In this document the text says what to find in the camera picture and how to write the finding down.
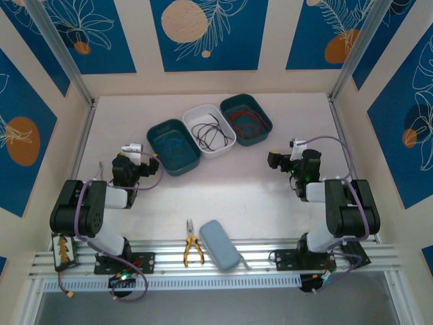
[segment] white floor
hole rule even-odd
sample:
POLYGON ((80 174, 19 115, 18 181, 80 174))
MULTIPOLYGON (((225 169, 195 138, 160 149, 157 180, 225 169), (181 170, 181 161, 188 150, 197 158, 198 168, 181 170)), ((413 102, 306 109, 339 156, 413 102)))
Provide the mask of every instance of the white floor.
MULTIPOLYGON (((325 224, 324 204, 301 202, 289 187, 288 174, 272 170, 268 151, 290 153, 294 137, 310 139, 337 135, 323 93, 252 94, 273 121, 269 137, 256 145, 236 144, 232 151, 180 176, 164 175, 162 183, 141 192, 131 210, 106 210, 110 223, 128 239, 171 240, 186 237, 186 219, 196 234, 207 221, 217 219, 233 239, 293 238, 325 224)), ((99 99, 78 178, 87 180, 104 164, 104 180, 112 178, 111 162, 120 147, 146 141, 147 130, 170 118, 182 119, 187 110, 219 104, 227 94, 118 96, 99 99)), ((347 172, 340 144, 319 140, 309 148, 322 152, 321 176, 347 172)), ((150 185, 156 177, 142 178, 150 185)))

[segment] purple cable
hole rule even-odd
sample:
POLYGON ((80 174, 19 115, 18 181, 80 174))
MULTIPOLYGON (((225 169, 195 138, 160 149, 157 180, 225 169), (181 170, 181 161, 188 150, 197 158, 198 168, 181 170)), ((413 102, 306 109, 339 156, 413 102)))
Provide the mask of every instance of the purple cable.
MULTIPOLYGON (((345 241, 346 242, 360 242, 362 240, 366 240, 368 238, 368 236, 370 235, 370 229, 369 229, 369 226, 368 226, 367 216, 365 215, 364 209, 361 208, 362 204, 361 204, 361 201, 359 200, 358 194, 356 193, 356 191, 353 188, 352 184, 348 180, 349 177, 352 177, 352 172, 353 172, 353 169, 354 169, 352 152, 350 151, 350 149, 348 148, 348 146, 343 141, 341 141, 337 137, 332 137, 330 135, 322 135, 320 137, 314 137, 313 139, 310 139, 308 141, 299 143, 298 146, 302 146, 304 144, 308 144, 308 143, 313 142, 313 141, 318 140, 318 139, 332 139, 332 140, 335 140, 337 142, 340 142, 340 144, 342 145, 342 147, 347 151, 347 154, 349 155, 349 159, 350 159, 349 172, 341 180, 343 180, 344 183, 346 183, 348 189, 350 190, 350 192, 353 195, 353 198, 354 198, 354 200, 355 200, 355 202, 356 202, 356 204, 358 206, 358 210, 359 210, 359 212, 361 214, 361 218, 363 220, 363 225, 364 225, 364 230, 365 230, 364 236, 361 237, 361 238, 356 238, 356 237, 355 238, 345 238, 345 239, 342 239, 340 242, 337 242, 337 243, 331 245, 330 247, 328 247, 328 250, 331 251, 331 253, 333 253, 335 255, 344 256, 344 257, 353 257, 353 258, 358 259, 358 263, 356 263, 355 265, 351 265, 347 269, 347 271, 345 271, 342 275, 338 276, 333 282, 330 283, 330 284, 332 284, 332 283, 335 283, 335 282, 343 279, 345 276, 347 276, 353 269, 356 269, 359 266, 359 264, 361 264, 361 262, 363 260, 362 257, 359 256, 359 255, 346 254, 346 253, 334 253, 333 249, 336 248, 342 242, 345 242, 345 241)), ((315 291, 315 293, 326 289, 330 284, 328 284, 327 286, 322 286, 321 288, 317 289, 315 291)))
POLYGON ((115 259, 125 265, 128 265, 129 267, 133 268, 144 280, 144 284, 145 284, 145 290, 142 292, 141 295, 139 295, 137 298, 132 298, 132 299, 120 299, 118 297, 116 297, 114 295, 114 287, 111 290, 111 294, 113 296, 113 299, 116 301, 120 301, 121 303, 134 303, 142 298, 144 298, 144 296, 147 293, 147 288, 149 287, 149 283, 147 282, 147 279, 144 275, 144 273, 135 265, 133 265, 132 263, 128 262, 126 259, 122 259, 116 255, 107 253, 105 251, 103 251, 102 249, 100 249, 99 247, 95 246, 94 244, 92 244, 91 242, 88 242, 86 238, 82 237, 80 235, 80 232, 78 231, 78 219, 80 217, 80 210, 81 210, 81 205, 83 203, 83 198, 84 198, 84 194, 86 192, 87 187, 92 183, 92 181, 86 181, 85 184, 83 185, 83 188, 81 189, 80 192, 80 196, 78 197, 78 203, 76 204, 76 210, 75 210, 75 219, 74 219, 74 232, 75 232, 75 236, 79 239, 82 240, 83 242, 86 242, 87 245, 89 245, 90 248, 94 249, 95 251, 97 251, 100 254, 103 254, 111 259, 115 259))
POLYGON ((142 154, 144 156, 154 158, 160 164, 160 169, 161 169, 160 176, 159 176, 158 180, 156 181, 156 183, 152 186, 149 186, 148 188, 132 188, 132 187, 114 186, 114 185, 112 185, 112 183, 108 183, 107 186, 110 186, 111 188, 120 188, 122 190, 134 190, 134 191, 148 191, 148 190, 151 190, 152 188, 155 188, 156 186, 158 186, 158 184, 162 181, 162 175, 164 174, 164 167, 162 166, 162 162, 158 157, 155 157, 155 156, 148 154, 147 152, 143 152, 143 151, 123 150, 123 152, 142 154))

